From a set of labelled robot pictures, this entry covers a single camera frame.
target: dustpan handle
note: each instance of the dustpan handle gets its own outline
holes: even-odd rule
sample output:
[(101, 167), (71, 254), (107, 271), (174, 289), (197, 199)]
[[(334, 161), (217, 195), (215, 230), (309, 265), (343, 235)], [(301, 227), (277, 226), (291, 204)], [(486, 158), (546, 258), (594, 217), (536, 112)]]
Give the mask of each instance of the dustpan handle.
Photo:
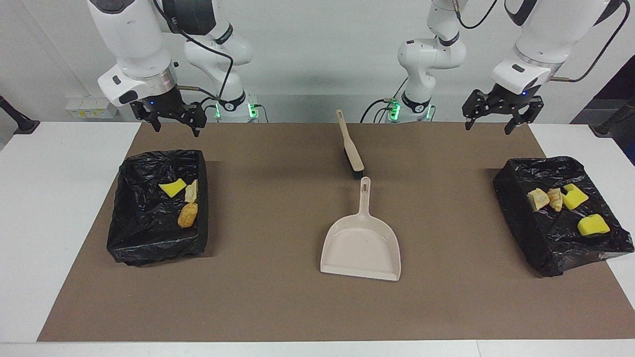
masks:
[(359, 184), (359, 214), (370, 216), (370, 178), (364, 177)]

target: black cable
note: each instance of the black cable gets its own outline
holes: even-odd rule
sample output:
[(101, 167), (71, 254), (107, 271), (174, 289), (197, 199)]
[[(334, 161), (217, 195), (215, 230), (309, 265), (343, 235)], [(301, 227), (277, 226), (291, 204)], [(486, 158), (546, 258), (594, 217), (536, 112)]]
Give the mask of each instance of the black cable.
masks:
[(376, 106), (379, 103), (383, 103), (384, 99), (378, 99), (376, 101), (374, 101), (371, 105), (368, 106), (368, 108), (366, 108), (366, 111), (364, 112), (364, 115), (361, 116), (361, 120), (359, 121), (360, 123), (364, 123), (364, 118), (366, 117), (366, 114), (368, 114), (368, 112), (370, 112), (370, 109), (372, 109), (372, 107)]
[(269, 122), (269, 116), (267, 115), (267, 108), (265, 108), (264, 105), (262, 104), (256, 104), (253, 106), (254, 108), (262, 108), (263, 111), (265, 111), (265, 120), (267, 121), (267, 123)]
[(218, 98), (214, 95), (211, 94), (210, 92), (200, 88), (200, 87), (195, 87), (195, 86), (177, 86), (178, 90), (189, 90), (189, 91), (200, 91), (201, 93), (207, 94), (207, 98), (203, 99), (203, 101), (201, 102), (201, 105), (203, 105), (203, 103), (207, 102), (208, 100), (216, 100), (218, 101)]
[(485, 16), (483, 16), (481, 21), (479, 21), (476, 25), (468, 26), (468, 25), (464, 24), (463, 20), (461, 20), (461, 11), (460, 10), (456, 11), (458, 22), (461, 24), (461, 26), (463, 26), (464, 28), (466, 28), (468, 30), (472, 30), (472, 29), (475, 29), (476, 27), (479, 27), (485, 21), (485, 19), (487, 19), (488, 16), (490, 16), (490, 13), (491, 13), (492, 10), (494, 10), (494, 6), (496, 6), (497, 2), (498, 2), (498, 0), (494, 0), (494, 2), (490, 6), (490, 9), (487, 10), (487, 12), (485, 13)]
[(624, 4), (624, 6), (626, 6), (626, 12), (624, 13), (624, 18), (622, 19), (622, 22), (620, 22), (620, 25), (617, 27), (617, 29), (615, 29), (615, 32), (613, 32), (613, 35), (611, 35), (611, 38), (608, 39), (608, 41), (606, 42), (606, 44), (604, 45), (604, 47), (600, 51), (599, 55), (596, 57), (595, 61), (593, 61), (593, 63), (589, 67), (589, 69), (587, 69), (587, 71), (581, 77), (579, 77), (577, 79), (571, 79), (571, 78), (568, 78), (568, 77), (553, 77), (551, 79), (552, 81), (554, 81), (554, 82), (566, 82), (566, 83), (577, 83), (577, 82), (585, 79), (589, 75), (589, 73), (591, 73), (591, 71), (593, 71), (593, 68), (595, 68), (596, 64), (598, 64), (600, 58), (602, 58), (602, 56), (604, 55), (604, 52), (606, 52), (606, 49), (608, 49), (608, 47), (611, 45), (611, 43), (615, 39), (615, 36), (617, 36), (617, 34), (620, 32), (620, 30), (622, 30), (622, 27), (626, 23), (626, 20), (629, 19), (629, 16), (631, 14), (631, 4), (629, 3), (628, 0), (622, 0), (622, 4)]
[[(152, 1), (154, 2), (154, 7), (161, 14), (161, 16), (169, 24), (172, 24), (173, 22), (170, 20), (170, 18), (168, 18), (168, 16), (165, 15), (165, 12), (163, 12), (161, 7), (159, 7), (159, 3), (157, 3), (157, 0), (152, 0)], [(216, 55), (219, 55), (221, 57), (225, 57), (225, 58), (227, 58), (229, 60), (229, 68), (227, 68), (227, 73), (225, 74), (225, 79), (223, 80), (223, 85), (220, 87), (220, 92), (218, 93), (218, 97), (222, 98), (223, 97), (223, 92), (225, 91), (225, 85), (227, 84), (227, 80), (229, 79), (229, 74), (232, 72), (232, 68), (234, 66), (234, 59), (230, 55), (227, 55), (225, 53), (222, 53), (222, 52), (219, 52), (219, 51), (214, 50), (212, 48), (209, 48), (209, 47), (205, 46), (204, 44), (200, 43), (199, 41), (196, 41), (192, 36), (186, 34), (185, 31), (180, 29), (178, 26), (174, 26), (174, 28), (178, 31), (179, 34), (181, 34), (181, 36), (185, 37), (189, 41), (192, 41), (194, 44), (198, 45), (199, 47), (204, 48), (204, 49), (208, 50), (209, 52), (212, 52), (212, 53), (214, 53)]]
[[(385, 114), (385, 113), (386, 113), (386, 111), (388, 111), (388, 107), (386, 107), (386, 108), (381, 108), (381, 109), (379, 109), (379, 110), (375, 113), (375, 118), (373, 119), (373, 124), (377, 122), (377, 116), (379, 115), (379, 112), (380, 112), (380, 111), (384, 111), (384, 114)], [(380, 123), (382, 122), (382, 120), (381, 120), (381, 119), (382, 119), (383, 117), (384, 117), (384, 115), (383, 115), (383, 114), (382, 114), (382, 116), (380, 116), (380, 117), (379, 117), (379, 122), (380, 122)]]
[(203, 106), (203, 104), (205, 104), (205, 102), (207, 102), (208, 100), (216, 100), (216, 101), (218, 101), (218, 100), (217, 100), (217, 99), (215, 99), (215, 98), (212, 98), (212, 97), (207, 97), (207, 98), (205, 98), (205, 99), (203, 99), (203, 100), (201, 101), (201, 106)]

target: brush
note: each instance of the brush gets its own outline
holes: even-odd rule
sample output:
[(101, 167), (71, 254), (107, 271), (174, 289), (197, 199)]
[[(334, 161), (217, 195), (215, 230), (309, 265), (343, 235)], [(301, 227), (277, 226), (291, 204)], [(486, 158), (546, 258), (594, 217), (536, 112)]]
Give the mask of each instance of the brush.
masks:
[(335, 116), (337, 117), (337, 121), (340, 123), (340, 130), (342, 131), (342, 138), (344, 139), (344, 151), (346, 156), (349, 158), (353, 177), (356, 180), (361, 180), (364, 177), (364, 163), (361, 161), (357, 147), (349, 135), (349, 130), (346, 127), (346, 121), (344, 120), (344, 113), (341, 110), (338, 110), (335, 112)]

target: electrical outlet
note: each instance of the electrical outlet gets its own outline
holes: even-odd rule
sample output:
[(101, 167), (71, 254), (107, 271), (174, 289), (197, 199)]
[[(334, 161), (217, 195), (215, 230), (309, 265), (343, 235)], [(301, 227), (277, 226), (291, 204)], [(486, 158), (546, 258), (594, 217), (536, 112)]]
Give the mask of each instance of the electrical outlet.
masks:
[(86, 119), (86, 114), (79, 109), (84, 98), (70, 98), (69, 103), (66, 105), (66, 112), (69, 113), (71, 118), (74, 119)]
[(114, 119), (118, 114), (106, 98), (71, 98), (66, 111), (75, 119)]

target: white table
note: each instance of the white table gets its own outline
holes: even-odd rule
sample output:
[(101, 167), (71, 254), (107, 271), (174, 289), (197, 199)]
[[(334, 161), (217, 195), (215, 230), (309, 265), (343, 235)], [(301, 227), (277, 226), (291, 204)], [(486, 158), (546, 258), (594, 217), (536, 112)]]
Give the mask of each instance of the white table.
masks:
[[(42, 123), (33, 135), (16, 136), (0, 151), (0, 356), (635, 354), (635, 340), (36, 343), (138, 128), (138, 123)], [(572, 156), (585, 165), (624, 228), (635, 232), (635, 167), (612, 140), (596, 138), (586, 126), (531, 129), (547, 156)], [(635, 306), (635, 254), (609, 265)]]

